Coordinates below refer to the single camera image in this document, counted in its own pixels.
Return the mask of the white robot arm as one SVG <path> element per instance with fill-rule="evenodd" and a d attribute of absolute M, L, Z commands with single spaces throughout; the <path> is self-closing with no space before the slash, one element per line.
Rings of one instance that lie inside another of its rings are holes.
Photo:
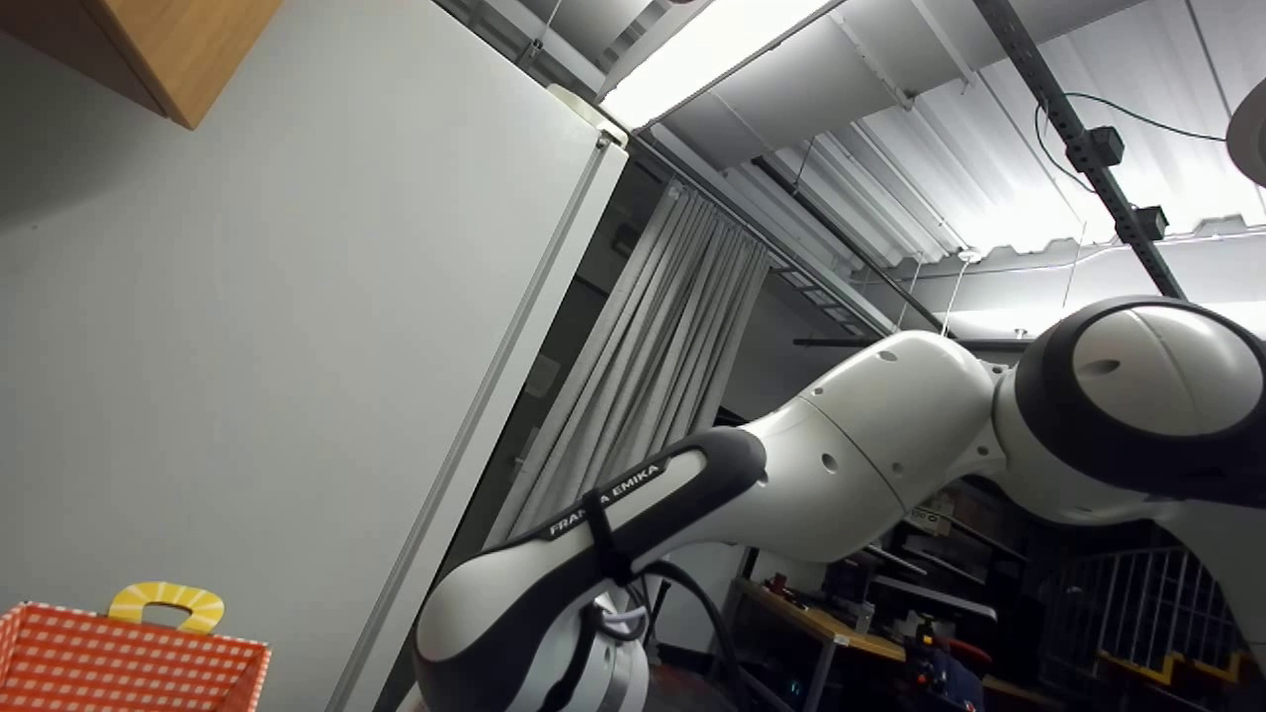
<path fill-rule="evenodd" d="M 640 712 L 637 581 L 697 543 L 838 561 L 963 478 L 1057 526 L 1154 520 L 1266 638 L 1266 349 L 1174 301 L 1091 301 L 1009 362 L 893 333 L 782 407 L 707 427 L 442 572 L 417 621 L 426 712 Z"/>

